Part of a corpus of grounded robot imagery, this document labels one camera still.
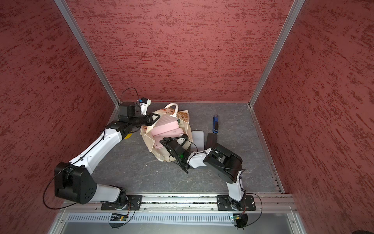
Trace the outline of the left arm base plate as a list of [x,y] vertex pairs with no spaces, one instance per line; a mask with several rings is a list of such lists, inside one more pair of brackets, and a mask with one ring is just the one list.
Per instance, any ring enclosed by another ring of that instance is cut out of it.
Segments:
[[142,195],[122,195],[116,202],[102,202],[102,211],[124,212],[129,210],[138,211],[142,202]]

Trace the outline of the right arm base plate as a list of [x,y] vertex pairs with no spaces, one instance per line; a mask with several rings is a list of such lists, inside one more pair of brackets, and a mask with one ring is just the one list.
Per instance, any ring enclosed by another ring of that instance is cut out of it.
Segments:
[[240,201],[236,201],[226,195],[218,195],[216,198],[219,211],[256,211],[253,196],[244,195]]

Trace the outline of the pink pencil case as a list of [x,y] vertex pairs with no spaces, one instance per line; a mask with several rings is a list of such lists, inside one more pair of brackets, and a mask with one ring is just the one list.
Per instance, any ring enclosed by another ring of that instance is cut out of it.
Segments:
[[158,122],[151,130],[152,136],[157,136],[179,128],[178,121]]
[[168,141],[171,138],[181,137],[183,134],[184,134],[183,130],[181,128],[179,128],[179,129],[175,129],[175,130],[171,130],[171,131],[168,131],[168,132],[164,132],[164,133],[155,135],[153,137],[154,141],[155,141],[154,148],[155,149],[164,148],[164,145],[160,141],[164,140],[165,138]]

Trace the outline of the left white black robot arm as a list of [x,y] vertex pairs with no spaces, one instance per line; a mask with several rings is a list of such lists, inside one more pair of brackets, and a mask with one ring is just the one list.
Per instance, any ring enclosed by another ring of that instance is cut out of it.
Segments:
[[124,102],[118,107],[117,119],[110,122],[86,150],[70,162],[61,162],[54,171],[55,196],[74,203],[102,202],[116,210],[130,207],[123,188],[97,184],[92,173],[104,157],[134,128],[151,126],[160,119],[159,114],[148,113],[151,100],[141,98],[138,103]]

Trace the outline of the white pencil case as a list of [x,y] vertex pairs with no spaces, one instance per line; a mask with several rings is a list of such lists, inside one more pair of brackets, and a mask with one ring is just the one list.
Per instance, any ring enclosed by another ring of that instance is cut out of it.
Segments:
[[193,144],[191,150],[194,152],[200,152],[205,149],[204,132],[203,131],[192,131]]

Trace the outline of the printed canvas tote bag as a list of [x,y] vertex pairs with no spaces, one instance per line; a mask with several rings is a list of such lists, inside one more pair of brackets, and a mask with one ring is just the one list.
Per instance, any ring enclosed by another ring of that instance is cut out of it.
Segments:
[[169,153],[160,141],[166,137],[187,135],[189,141],[183,148],[188,149],[193,141],[190,115],[187,110],[180,111],[177,103],[170,103],[154,113],[160,115],[160,119],[151,126],[142,126],[140,134],[149,152],[161,162],[170,162]]

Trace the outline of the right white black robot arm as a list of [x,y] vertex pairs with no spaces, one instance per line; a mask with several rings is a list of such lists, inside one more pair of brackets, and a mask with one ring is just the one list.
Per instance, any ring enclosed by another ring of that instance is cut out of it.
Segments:
[[224,196],[224,205],[232,210],[245,211],[245,189],[242,184],[242,158],[221,144],[199,152],[185,149],[184,145],[192,143],[186,134],[179,137],[165,137],[160,143],[165,147],[169,156],[185,172],[189,169],[205,167],[214,172],[228,187],[228,196]]

